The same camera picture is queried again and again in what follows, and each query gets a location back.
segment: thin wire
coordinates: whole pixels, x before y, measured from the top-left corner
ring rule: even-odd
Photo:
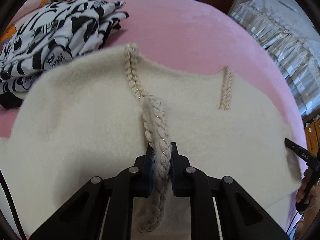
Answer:
[[[22,225],[20,223],[20,220],[19,220],[19,217],[18,217],[18,213],[17,213],[17,210],[16,210],[16,207],[14,206],[14,202],[13,202],[13,199],[12,199],[12,196],[10,194],[10,191],[9,191],[9,188],[8,188],[8,185],[7,183],[5,182],[4,180],[4,176],[2,175],[2,172],[0,170],[0,184],[1,184],[1,187],[4,191],[4,194],[7,198],[7,201],[8,201],[8,204],[9,204],[9,207],[10,207],[10,210],[11,210],[11,213],[12,213],[12,216],[13,216],[13,220],[14,220],[14,223],[16,224],[16,227],[18,229],[18,232],[20,234],[20,237],[22,240],[27,240],[27,237],[26,235],[24,234],[24,231],[23,231],[23,228],[22,228]]]
[[[298,215],[298,213],[299,213],[299,212],[296,212],[296,214],[294,215],[293,219],[291,220],[291,223],[290,223],[290,225],[289,225],[289,227],[288,227],[288,229],[287,229],[287,231],[286,231],[286,234],[288,234],[288,231],[289,231],[289,229],[290,229],[290,227],[291,227],[291,225],[292,225],[292,222],[294,221],[294,219],[295,219],[295,217]]]

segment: braided trim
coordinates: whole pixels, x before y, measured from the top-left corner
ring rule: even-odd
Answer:
[[[222,82],[221,99],[220,99],[219,108],[226,111],[230,107],[233,71],[231,70],[231,68],[227,66],[225,66],[223,70],[224,70],[224,77]]]
[[[171,141],[165,123],[164,110],[161,102],[147,95],[141,85],[137,73],[138,48],[128,44],[125,48],[125,70],[129,86],[139,99],[143,109],[145,136],[154,149],[156,170],[154,171],[155,187],[152,190],[147,215],[137,225],[139,232],[155,230],[164,214],[165,194],[170,180]]]

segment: pink bed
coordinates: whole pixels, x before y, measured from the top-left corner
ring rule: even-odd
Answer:
[[[292,139],[306,147],[293,95],[278,68],[259,44],[214,7],[194,0],[124,0],[130,15],[107,46],[135,42],[142,54],[167,67],[212,74],[224,66],[265,93],[290,125]],[[0,109],[0,136],[10,136],[17,109]],[[292,200],[288,222],[295,214]]]

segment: metal rivet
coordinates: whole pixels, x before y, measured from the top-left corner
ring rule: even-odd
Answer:
[[[196,168],[194,168],[194,167],[187,167],[187,168],[186,168],[186,172],[187,172],[187,173],[195,173],[195,172],[196,172]]]
[[[139,168],[136,166],[132,166],[129,168],[130,173],[137,173],[139,171]]]
[[[90,181],[92,184],[98,184],[101,181],[101,178],[100,177],[93,177],[93,178],[91,178]]]
[[[230,183],[233,182],[233,178],[230,177],[230,176],[225,176],[225,177],[223,178],[223,180],[224,180],[225,183],[228,183],[228,184],[230,184]]]

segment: fuzzy fabric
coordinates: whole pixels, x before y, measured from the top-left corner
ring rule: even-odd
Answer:
[[[0,163],[26,234],[91,177],[116,176],[145,153],[142,107],[127,81],[125,48],[102,50],[44,74],[22,104]],[[179,153],[208,176],[234,177],[285,224],[300,170],[284,146],[289,126],[270,99],[234,74],[224,111],[219,109],[223,73],[175,71],[142,55],[137,66],[146,91],[163,104]],[[0,192],[0,203],[4,198]],[[135,200],[132,239],[191,238],[188,198],[174,197],[169,185],[160,227],[141,235],[135,218],[143,202]],[[7,208],[1,210],[10,218]]]

